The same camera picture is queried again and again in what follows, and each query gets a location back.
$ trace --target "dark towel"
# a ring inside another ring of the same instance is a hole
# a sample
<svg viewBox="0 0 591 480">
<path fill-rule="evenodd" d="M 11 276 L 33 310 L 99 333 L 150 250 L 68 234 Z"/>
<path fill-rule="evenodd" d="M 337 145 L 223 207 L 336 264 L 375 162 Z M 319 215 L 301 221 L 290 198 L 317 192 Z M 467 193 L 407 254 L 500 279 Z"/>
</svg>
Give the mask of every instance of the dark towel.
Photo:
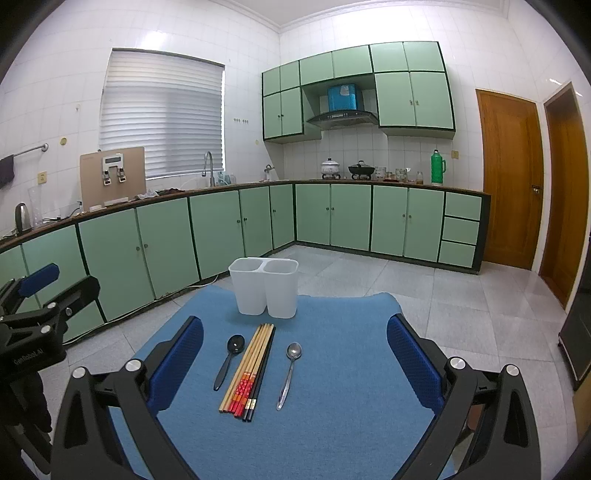
<svg viewBox="0 0 591 480">
<path fill-rule="evenodd" d="M 0 160 L 0 189 L 14 180 L 14 155 Z"/>
</svg>

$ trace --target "drawer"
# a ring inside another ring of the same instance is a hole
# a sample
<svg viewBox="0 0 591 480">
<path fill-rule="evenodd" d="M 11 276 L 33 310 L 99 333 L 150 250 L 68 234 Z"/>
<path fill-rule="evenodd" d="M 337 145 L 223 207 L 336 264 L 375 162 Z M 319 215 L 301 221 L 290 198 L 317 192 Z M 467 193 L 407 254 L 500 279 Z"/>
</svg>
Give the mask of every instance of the drawer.
<svg viewBox="0 0 591 480">
<path fill-rule="evenodd" d="M 447 192 L 445 196 L 445 214 L 454 217 L 480 220 L 482 199 L 475 195 Z"/>
<path fill-rule="evenodd" d="M 453 242 L 476 245 L 479 227 L 479 222 L 462 220 L 461 218 L 445 217 L 443 221 L 442 238 Z"/>
<path fill-rule="evenodd" d="M 439 250 L 439 263 L 471 268 L 475 249 L 472 245 L 454 244 L 443 240 Z"/>
</svg>

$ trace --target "black plastic spoon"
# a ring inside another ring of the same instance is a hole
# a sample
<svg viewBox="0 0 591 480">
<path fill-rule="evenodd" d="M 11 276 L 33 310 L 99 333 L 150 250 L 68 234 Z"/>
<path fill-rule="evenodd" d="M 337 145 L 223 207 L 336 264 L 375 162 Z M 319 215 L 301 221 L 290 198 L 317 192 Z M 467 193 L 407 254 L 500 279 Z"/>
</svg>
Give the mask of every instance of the black plastic spoon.
<svg viewBox="0 0 591 480">
<path fill-rule="evenodd" d="M 215 382 L 213 382 L 213 389 L 218 391 L 223 384 L 228 368 L 230 367 L 230 360 L 235 355 L 238 355 L 244 350 L 244 337 L 242 335 L 232 335 L 228 340 L 228 356 L 226 357 L 220 371 L 217 373 Z"/>
</svg>

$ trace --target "blue mat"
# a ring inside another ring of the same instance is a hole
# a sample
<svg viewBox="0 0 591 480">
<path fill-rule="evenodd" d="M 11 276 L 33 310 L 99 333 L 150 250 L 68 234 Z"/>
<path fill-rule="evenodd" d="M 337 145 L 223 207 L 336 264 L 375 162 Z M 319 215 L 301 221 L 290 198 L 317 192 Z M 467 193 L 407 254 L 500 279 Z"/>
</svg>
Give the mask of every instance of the blue mat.
<svg viewBox="0 0 591 480">
<path fill-rule="evenodd" d="M 188 316 L 203 322 L 203 346 L 170 408 L 158 419 L 202 480 L 391 479 L 433 418 L 421 406 L 386 338 L 389 318 L 401 311 L 388 293 L 355 299 L 300 296 L 289 320 L 238 312 L 231 291 L 198 291 L 135 355 L 144 359 L 171 339 Z M 241 356 L 214 392 L 228 338 L 250 340 L 260 323 L 277 327 L 254 420 L 217 411 Z M 302 345 L 284 408 L 275 405 L 290 342 Z M 151 478 L 121 411 L 112 417 L 134 471 Z M 453 474 L 450 464 L 442 474 Z"/>
</svg>

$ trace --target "wooden board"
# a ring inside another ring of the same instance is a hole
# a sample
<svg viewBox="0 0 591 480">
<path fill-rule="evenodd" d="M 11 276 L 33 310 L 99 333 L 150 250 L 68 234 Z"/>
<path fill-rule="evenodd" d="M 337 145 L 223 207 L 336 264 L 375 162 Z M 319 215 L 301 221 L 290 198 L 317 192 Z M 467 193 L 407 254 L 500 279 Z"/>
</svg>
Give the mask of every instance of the wooden board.
<svg viewBox="0 0 591 480">
<path fill-rule="evenodd" d="M 104 185 L 102 178 L 103 157 L 123 154 L 125 182 L 117 179 L 112 168 L 111 184 Z M 109 200 L 123 197 L 133 199 L 140 193 L 146 193 L 146 172 L 143 147 L 120 148 L 102 152 L 88 153 L 80 156 L 80 189 L 82 191 L 82 207 L 88 210 L 94 205 L 105 205 Z"/>
</svg>

